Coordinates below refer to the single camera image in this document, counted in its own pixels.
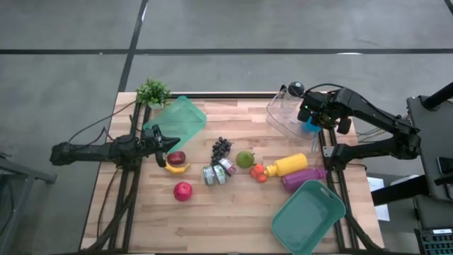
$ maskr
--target green lime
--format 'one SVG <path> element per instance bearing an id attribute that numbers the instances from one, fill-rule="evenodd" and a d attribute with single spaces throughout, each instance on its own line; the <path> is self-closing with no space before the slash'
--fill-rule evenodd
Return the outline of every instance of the green lime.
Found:
<path id="1" fill-rule="evenodd" d="M 253 166 L 254 162 L 255 157 L 251 152 L 239 152 L 239 154 L 236 156 L 236 164 L 238 164 L 238 166 L 241 168 L 248 168 L 250 166 Z"/>

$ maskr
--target floor tile line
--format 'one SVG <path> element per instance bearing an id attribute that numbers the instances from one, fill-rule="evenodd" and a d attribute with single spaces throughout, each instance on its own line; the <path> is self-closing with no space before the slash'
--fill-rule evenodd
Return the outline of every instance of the floor tile line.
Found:
<path id="1" fill-rule="evenodd" d="M 135 49 L 137 41 L 130 49 L 74 49 L 74 50 L 0 50 L 0 55 L 127 55 L 126 67 L 132 64 L 134 55 L 415 55 L 453 54 L 453 48 L 419 49 L 272 49 L 272 48 L 200 48 L 200 49 Z"/>
<path id="2" fill-rule="evenodd" d="M 129 78 L 129 73 L 132 66 L 132 60 L 134 59 L 134 51 L 139 41 L 140 30 L 142 29 L 147 6 L 148 0 L 142 0 L 142 3 L 140 4 L 139 14 L 137 16 L 137 21 L 135 23 L 134 33 L 132 34 L 132 39 L 130 41 L 129 52 L 126 56 L 125 66 L 122 69 L 118 92 L 124 92 L 126 90 L 127 80 Z"/>
<path id="3" fill-rule="evenodd" d="M 450 13 L 453 15 L 453 1 L 452 0 L 444 0 L 448 9 L 450 10 Z"/>

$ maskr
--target toy fruit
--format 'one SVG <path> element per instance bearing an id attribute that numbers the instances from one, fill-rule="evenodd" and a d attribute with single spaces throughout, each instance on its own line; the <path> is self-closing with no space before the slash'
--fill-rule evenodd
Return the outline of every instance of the toy fruit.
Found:
<path id="1" fill-rule="evenodd" d="M 268 177 L 264 175 L 264 166 L 261 164 L 256 164 L 252 169 L 250 169 L 250 175 L 259 183 L 263 183 L 268 180 Z"/>
<path id="2" fill-rule="evenodd" d="M 214 166 L 219 163 L 220 159 L 223 159 L 229 155 L 231 151 L 232 143 L 228 139 L 223 139 L 219 137 L 219 141 L 215 142 L 212 145 L 212 156 L 211 156 L 211 165 Z"/>
<path id="3" fill-rule="evenodd" d="M 264 174 L 260 174 L 258 177 L 256 177 L 256 181 L 259 183 L 266 182 L 268 180 L 268 177 L 266 177 Z"/>
<path id="4" fill-rule="evenodd" d="M 178 201 L 187 201 L 192 196 L 192 186 L 189 183 L 180 182 L 173 189 L 173 195 Z"/>
<path id="5" fill-rule="evenodd" d="M 251 152 L 239 152 L 239 154 L 236 156 L 236 163 L 241 168 L 248 168 L 250 166 L 253 166 L 254 162 L 255 157 Z"/>
<path id="6" fill-rule="evenodd" d="M 185 161 L 184 152 L 173 152 L 167 155 L 167 161 L 170 164 L 182 164 Z"/>
<path id="7" fill-rule="evenodd" d="M 250 175 L 253 178 L 258 177 L 260 174 L 264 174 L 264 166 L 261 164 L 256 164 L 252 169 L 250 169 Z"/>
<path id="8" fill-rule="evenodd" d="M 172 174 L 182 174 L 187 170 L 187 168 L 190 166 L 190 163 L 186 164 L 185 166 L 182 167 L 174 167 L 171 166 L 168 162 L 165 166 L 165 169 L 169 170 Z"/>

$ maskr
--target concrete floor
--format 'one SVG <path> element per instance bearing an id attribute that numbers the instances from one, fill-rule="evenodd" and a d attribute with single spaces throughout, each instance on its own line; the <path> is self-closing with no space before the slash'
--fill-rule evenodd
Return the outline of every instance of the concrete floor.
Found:
<path id="1" fill-rule="evenodd" d="M 128 49 L 141 2 L 0 0 L 0 50 Z M 452 26 L 443 0 L 149 0 L 137 48 L 448 48 Z M 307 87 L 332 82 L 404 114 L 407 97 L 431 94 L 453 79 L 453 55 L 319 53 L 136 55 L 125 90 L 147 77 L 173 91 L 275 91 L 294 80 Z M 98 164 L 55 167 L 50 148 L 112 113 L 125 62 L 121 54 L 0 55 L 0 151 L 59 174 L 54 186 L 34 187 L 11 254 L 78 249 Z M 355 123 L 359 131 L 369 129 Z M 77 141 L 93 139 L 101 127 Z M 418 160 L 365 164 L 378 174 L 423 172 Z M 383 229 L 383 235 L 392 250 L 417 251 L 410 234 Z"/>

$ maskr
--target bottle cap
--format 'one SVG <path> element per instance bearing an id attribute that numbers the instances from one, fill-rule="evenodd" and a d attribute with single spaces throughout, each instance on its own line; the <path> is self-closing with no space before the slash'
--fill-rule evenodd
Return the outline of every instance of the bottle cap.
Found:
<path id="1" fill-rule="evenodd" d="M 301 97 L 304 94 L 304 90 L 304 85 L 298 81 L 293 81 L 288 86 L 288 92 L 291 96 Z"/>

